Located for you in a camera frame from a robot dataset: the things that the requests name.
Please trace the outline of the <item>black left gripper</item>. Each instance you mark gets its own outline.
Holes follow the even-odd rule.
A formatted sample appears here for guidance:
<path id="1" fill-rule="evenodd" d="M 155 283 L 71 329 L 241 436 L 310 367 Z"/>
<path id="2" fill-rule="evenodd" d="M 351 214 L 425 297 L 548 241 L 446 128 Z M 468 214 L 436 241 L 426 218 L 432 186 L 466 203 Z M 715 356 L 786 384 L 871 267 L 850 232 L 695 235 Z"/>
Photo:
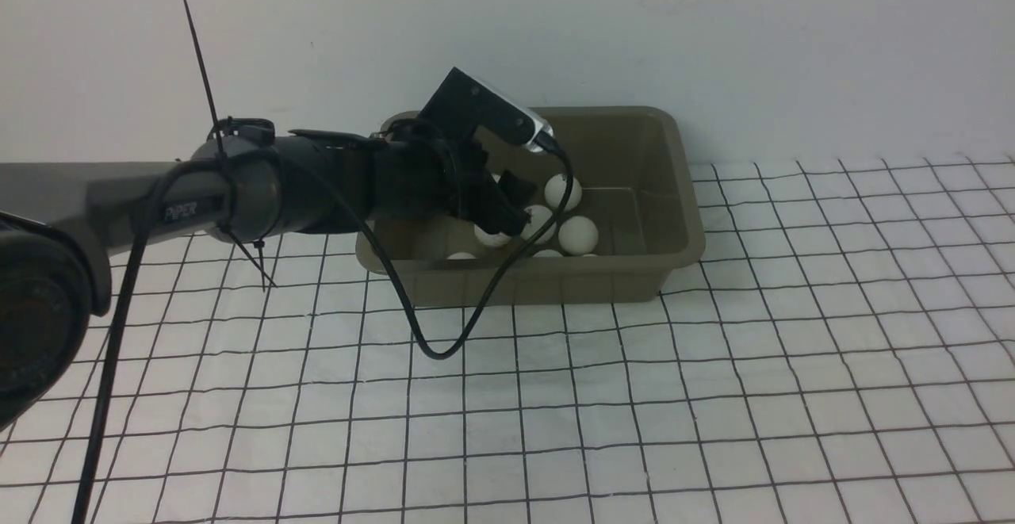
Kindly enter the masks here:
<path id="1" fill-rule="evenodd" d="M 538 186 L 515 174 L 500 175 L 500 188 L 487 167 L 489 153 L 477 142 L 395 139 L 374 133 L 369 218 L 413 220 L 453 216 L 480 225 L 489 235 L 519 236 L 530 223 L 524 208 Z"/>

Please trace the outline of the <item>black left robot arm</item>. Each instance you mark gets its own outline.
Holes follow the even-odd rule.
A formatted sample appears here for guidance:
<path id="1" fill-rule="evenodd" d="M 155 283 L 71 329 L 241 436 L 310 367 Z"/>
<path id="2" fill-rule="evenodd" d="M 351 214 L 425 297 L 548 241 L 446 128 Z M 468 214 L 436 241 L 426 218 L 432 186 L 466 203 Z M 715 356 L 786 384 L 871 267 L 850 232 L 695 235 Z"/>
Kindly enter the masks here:
<path id="1" fill-rule="evenodd" d="M 488 159 L 472 132 L 456 141 L 411 119 L 371 136 L 236 119 L 188 162 L 3 163 L 2 424 L 69 368 L 111 308 L 111 258 L 141 232 L 256 243 L 452 216 L 519 235 L 538 187 Z"/>

